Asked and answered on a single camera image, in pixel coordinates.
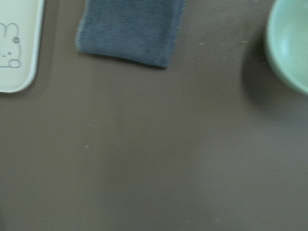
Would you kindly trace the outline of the grey folded cloth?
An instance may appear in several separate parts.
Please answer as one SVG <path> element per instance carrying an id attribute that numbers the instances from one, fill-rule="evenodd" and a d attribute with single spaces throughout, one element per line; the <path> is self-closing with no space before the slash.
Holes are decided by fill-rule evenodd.
<path id="1" fill-rule="evenodd" d="M 169 66 L 184 0 L 87 0 L 76 34 L 84 53 Z"/>

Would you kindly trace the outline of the mint green bowl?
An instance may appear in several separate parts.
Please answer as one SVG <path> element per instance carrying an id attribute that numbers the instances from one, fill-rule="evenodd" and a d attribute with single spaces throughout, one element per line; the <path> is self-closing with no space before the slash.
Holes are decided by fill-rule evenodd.
<path id="1" fill-rule="evenodd" d="M 265 32 L 265 54 L 278 79 L 308 94 L 308 2 L 276 0 Z"/>

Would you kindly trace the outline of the cream rabbit tray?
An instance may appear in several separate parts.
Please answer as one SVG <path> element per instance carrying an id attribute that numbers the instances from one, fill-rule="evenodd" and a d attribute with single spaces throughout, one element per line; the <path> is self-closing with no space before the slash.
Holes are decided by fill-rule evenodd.
<path id="1" fill-rule="evenodd" d="M 35 79 L 44 0 L 0 2 L 0 91 L 15 93 Z"/>

